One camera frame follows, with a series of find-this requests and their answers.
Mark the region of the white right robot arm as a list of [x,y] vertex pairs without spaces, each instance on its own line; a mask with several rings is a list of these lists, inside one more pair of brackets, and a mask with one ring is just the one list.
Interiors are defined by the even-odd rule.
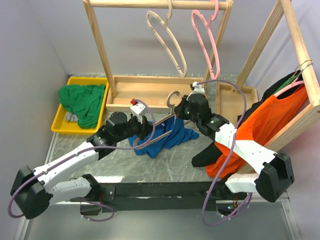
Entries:
[[223,116],[212,113],[202,93],[184,95],[174,112],[179,119],[193,122],[204,136],[227,147],[254,169],[252,174],[232,174],[219,186],[222,198],[231,199],[239,192],[259,193],[274,203],[294,183],[288,154],[274,152],[254,140],[234,140],[235,126]]

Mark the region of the yellow plastic tray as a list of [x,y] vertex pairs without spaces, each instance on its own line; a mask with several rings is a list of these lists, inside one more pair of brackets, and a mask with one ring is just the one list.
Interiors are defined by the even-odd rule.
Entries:
[[105,77],[72,76],[58,90],[59,107],[52,132],[64,135],[91,135],[103,124],[109,92]]

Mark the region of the wooden clothes rack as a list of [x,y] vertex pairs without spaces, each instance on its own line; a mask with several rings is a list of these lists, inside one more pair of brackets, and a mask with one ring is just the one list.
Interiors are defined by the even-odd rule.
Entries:
[[320,86],[313,66],[307,66],[307,63],[314,64],[315,61],[309,56],[291,1],[277,0],[275,2],[235,84],[242,90],[246,90],[251,94],[251,98],[248,100],[250,103],[257,99],[257,89],[255,87],[245,86],[245,81],[250,75],[281,18],[285,18],[286,20],[297,61],[304,69],[302,76],[305,80],[308,101],[306,102],[305,108],[271,138],[265,146],[274,151],[287,147],[290,150],[295,177],[308,177],[311,174],[307,173],[307,170],[311,170],[317,163],[316,160],[308,159],[310,154],[307,152],[307,144],[311,144],[313,147],[317,146],[317,134],[312,133],[311,131],[313,130],[313,125],[320,121]]
[[[169,107],[165,100],[170,90],[178,88],[184,94],[190,93],[189,84],[194,81],[194,77],[187,77],[187,62],[182,49],[168,28],[167,21],[162,20],[153,11],[154,9],[168,9],[166,19],[172,17],[173,9],[191,10],[193,15],[198,15],[203,21],[212,43],[213,55],[206,56],[208,68],[205,71],[204,79],[206,80],[208,77],[213,76],[213,64],[217,67],[216,72],[220,72],[218,47],[222,41],[234,5],[232,0],[85,0],[83,4],[109,86],[105,102],[105,107],[109,111],[125,111],[129,108],[129,100],[131,98],[141,97],[150,104],[151,109],[155,113],[164,113],[165,109]],[[175,44],[182,61],[182,68],[179,67],[174,55],[162,38],[158,34],[156,35],[176,67],[178,76],[113,75],[94,10],[95,8],[147,9],[147,15],[159,20]]]

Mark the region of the green hanger on right rack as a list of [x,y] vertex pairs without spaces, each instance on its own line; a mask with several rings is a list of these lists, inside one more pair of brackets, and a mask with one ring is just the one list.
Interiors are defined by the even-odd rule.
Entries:
[[274,92],[274,95],[279,92],[280,90],[282,90],[283,88],[285,88],[286,86],[290,85],[294,80],[296,80],[297,78],[299,78],[299,76],[297,75],[293,75],[290,78],[288,78],[284,83],[282,83],[280,85],[280,87]]

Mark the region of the wooden clothes rack centre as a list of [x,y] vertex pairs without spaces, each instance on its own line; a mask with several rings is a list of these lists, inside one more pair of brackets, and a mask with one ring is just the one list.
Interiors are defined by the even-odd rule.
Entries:
[[[165,109],[169,107],[165,100],[170,90],[178,88],[184,94],[190,93],[189,84],[194,81],[194,77],[187,77],[187,62],[182,49],[168,28],[167,21],[162,20],[153,11],[154,9],[168,9],[166,19],[172,17],[173,9],[191,10],[193,15],[198,15],[203,21],[212,43],[213,55],[206,56],[208,68],[205,71],[204,79],[206,80],[208,77],[213,76],[213,64],[217,67],[216,72],[220,72],[218,47],[222,41],[234,5],[232,0],[85,0],[83,4],[109,86],[105,102],[105,107],[109,111],[125,111],[129,108],[129,100],[131,98],[141,97],[150,104],[151,109],[155,113],[164,113]],[[178,76],[113,75],[94,10],[95,8],[147,9],[147,15],[159,20],[175,44],[182,61],[182,68],[179,67],[174,55],[162,38],[158,34],[156,35],[176,67]]]

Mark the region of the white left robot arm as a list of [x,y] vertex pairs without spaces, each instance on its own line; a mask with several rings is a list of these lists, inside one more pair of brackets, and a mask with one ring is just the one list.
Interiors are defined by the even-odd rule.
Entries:
[[21,168],[11,187],[11,199],[7,212],[12,212],[16,203],[26,219],[34,219],[52,205],[74,198],[88,201],[96,200],[100,195],[100,183],[85,174],[75,180],[63,181],[71,173],[95,163],[118,149],[117,144],[130,137],[153,137],[156,130],[154,121],[149,122],[141,113],[133,113],[128,118],[123,112],[114,112],[98,131],[88,137],[74,150],[45,165],[31,169]]

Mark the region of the pink hanger on right rack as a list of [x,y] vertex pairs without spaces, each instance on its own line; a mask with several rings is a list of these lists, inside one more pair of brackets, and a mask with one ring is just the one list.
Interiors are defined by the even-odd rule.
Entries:
[[285,99],[288,96],[290,96],[292,94],[292,92],[294,92],[294,91],[292,91],[292,89],[299,87],[300,85],[304,85],[304,84],[305,84],[305,82],[303,80],[292,82],[291,84],[285,86],[284,88],[282,88],[279,91],[272,94],[272,96],[274,96],[277,99]]

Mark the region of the blue tank top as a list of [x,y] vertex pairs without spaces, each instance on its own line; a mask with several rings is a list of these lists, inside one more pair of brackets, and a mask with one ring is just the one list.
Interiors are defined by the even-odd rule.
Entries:
[[152,140],[169,131],[171,132],[168,135],[160,138],[150,145],[141,149],[135,149],[135,154],[137,156],[147,155],[151,159],[155,159],[162,149],[170,150],[174,146],[183,144],[190,140],[196,140],[200,136],[196,131],[186,128],[184,120],[171,117],[156,127]]

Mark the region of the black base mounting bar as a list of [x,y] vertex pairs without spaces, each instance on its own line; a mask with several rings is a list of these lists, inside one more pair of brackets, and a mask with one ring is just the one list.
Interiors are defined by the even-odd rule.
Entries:
[[88,200],[116,211],[201,209],[210,186],[210,181],[101,183]]

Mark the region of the black hanging garment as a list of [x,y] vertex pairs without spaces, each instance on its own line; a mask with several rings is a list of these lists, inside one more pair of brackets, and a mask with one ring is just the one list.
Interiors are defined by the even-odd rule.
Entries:
[[[288,74],[287,76],[281,78],[277,82],[275,82],[268,89],[266,89],[265,92],[262,95],[261,100],[253,103],[252,106],[249,109],[246,110],[246,112],[245,112],[242,120],[240,121],[239,125],[241,126],[242,123],[244,123],[250,117],[250,115],[267,98],[269,98],[271,95],[273,95],[275,93],[275,91],[280,87],[280,85],[283,84],[287,79],[289,79],[292,76],[299,76],[298,80],[302,81],[303,77],[301,76],[300,72],[301,72],[300,70],[292,72],[292,73]],[[204,150],[202,150],[200,153],[198,153],[197,155],[195,155],[192,158],[192,161],[191,161],[192,166],[193,167],[206,167],[206,166],[209,166],[211,164],[215,164],[222,154],[223,153],[219,150],[219,148],[215,145],[215,143],[212,142],[210,145],[208,145],[208,147],[206,147]]]

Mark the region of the green garment in tray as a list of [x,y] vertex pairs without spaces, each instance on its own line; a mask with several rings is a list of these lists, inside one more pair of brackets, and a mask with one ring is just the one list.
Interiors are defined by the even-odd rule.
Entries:
[[59,102],[67,112],[76,114],[77,125],[92,129],[98,124],[106,85],[71,84],[58,91]]

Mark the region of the wooden clothes rack right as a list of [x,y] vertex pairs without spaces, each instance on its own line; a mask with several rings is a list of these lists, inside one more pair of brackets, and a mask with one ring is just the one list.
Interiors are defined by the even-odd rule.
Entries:
[[307,152],[307,144],[311,144],[313,147],[317,146],[317,134],[312,133],[311,131],[313,130],[313,125],[320,121],[320,86],[313,66],[307,66],[307,63],[314,64],[315,61],[309,56],[291,1],[277,0],[275,2],[235,84],[242,90],[246,90],[251,94],[251,98],[248,100],[250,103],[257,99],[257,89],[255,87],[245,86],[245,81],[250,75],[281,18],[285,18],[286,20],[297,61],[304,69],[302,76],[305,80],[308,101],[306,102],[305,108],[271,138],[265,146],[274,151],[287,147],[290,150],[295,177],[308,177],[311,174],[307,173],[307,170],[311,170],[317,163],[316,160],[308,159],[310,154]]

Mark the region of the grey cloth in tray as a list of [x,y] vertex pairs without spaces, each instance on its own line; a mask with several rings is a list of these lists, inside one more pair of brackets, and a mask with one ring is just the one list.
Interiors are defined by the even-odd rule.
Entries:
[[65,120],[67,122],[72,122],[72,123],[77,123],[78,122],[78,117],[75,113],[67,112],[65,115]]

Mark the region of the orange hanging garment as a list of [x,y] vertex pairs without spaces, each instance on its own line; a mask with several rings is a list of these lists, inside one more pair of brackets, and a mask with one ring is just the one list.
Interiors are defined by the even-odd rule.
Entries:
[[[304,85],[291,88],[290,93],[285,98],[277,98],[271,95],[267,98],[237,129],[236,140],[253,140],[260,145],[265,145],[275,134],[277,134],[296,114],[303,103],[308,98]],[[230,149],[220,143],[214,143],[222,152],[215,163],[205,167],[209,177],[214,178]],[[232,153],[228,163],[219,175],[223,178],[229,173],[237,172],[243,165],[244,159]]]

